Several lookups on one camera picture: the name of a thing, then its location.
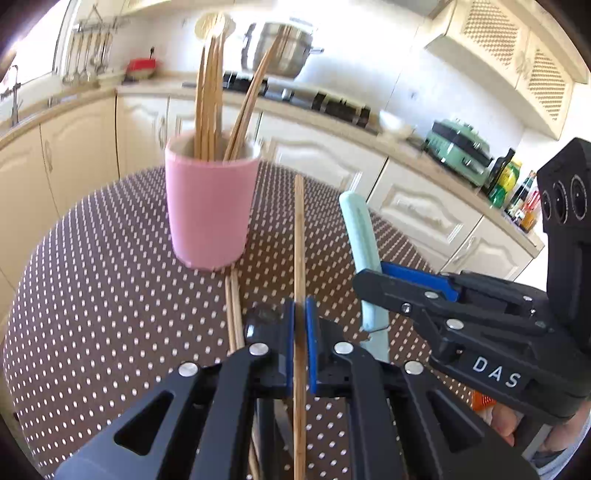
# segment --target green electric cooker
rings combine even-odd
[[[471,125],[451,120],[435,122],[427,134],[429,153],[441,163],[482,187],[491,164],[489,145]]]

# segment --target cup rim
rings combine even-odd
[[[230,132],[225,131],[222,133],[224,136],[229,136]],[[248,139],[246,142],[253,146],[253,150],[258,151],[258,155],[251,157],[251,158],[237,158],[236,160],[215,160],[215,161],[204,161],[201,159],[195,159],[193,157],[187,157],[186,155],[181,155],[171,150],[170,145],[172,142],[177,141],[180,138],[184,137],[193,137],[195,135],[195,130],[189,130],[186,132],[181,133],[180,135],[175,135],[168,140],[166,143],[165,148],[165,161],[166,162],[174,162],[184,165],[191,165],[195,167],[201,168],[227,168],[228,166],[247,166],[253,162],[257,162],[261,159],[261,148],[260,146],[256,148],[255,141],[249,141]]]

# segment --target silver rivet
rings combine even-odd
[[[421,362],[416,362],[415,360],[404,364],[404,371],[409,375],[420,375],[423,373],[423,370],[425,370],[423,364]]]
[[[199,367],[193,362],[185,362],[178,368],[181,377],[192,377],[199,372]]]
[[[339,355],[349,355],[353,351],[353,345],[349,342],[339,342],[335,344],[335,352]]]
[[[253,343],[250,347],[248,347],[248,351],[251,353],[251,355],[263,356],[269,352],[269,347],[266,343],[258,342]]]
[[[447,319],[446,325],[452,330],[461,330],[464,328],[464,322],[458,319]]]

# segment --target round table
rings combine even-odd
[[[293,296],[295,173],[259,167],[246,250],[239,261],[243,312]],[[334,188],[306,178],[307,293],[349,340],[361,308]],[[378,215],[383,260],[429,270],[408,239]],[[78,203],[33,252],[14,302],[4,369],[29,448],[46,478],[147,389],[184,361],[211,365],[228,353],[224,278],[174,255],[164,169],[140,172]],[[391,315],[391,361],[425,362],[428,345]],[[447,379],[469,401],[464,386]],[[349,479],[345,403],[309,396],[309,478]],[[282,450],[286,477],[291,458]]]

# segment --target cup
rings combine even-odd
[[[240,160],[196,160],[194,136],[181,134],[166,146],[168,221],[177,258],[189,268],[216,270],[244,252],[261,149],[245,141]],[[224,133],[220,152],[228,140]]]

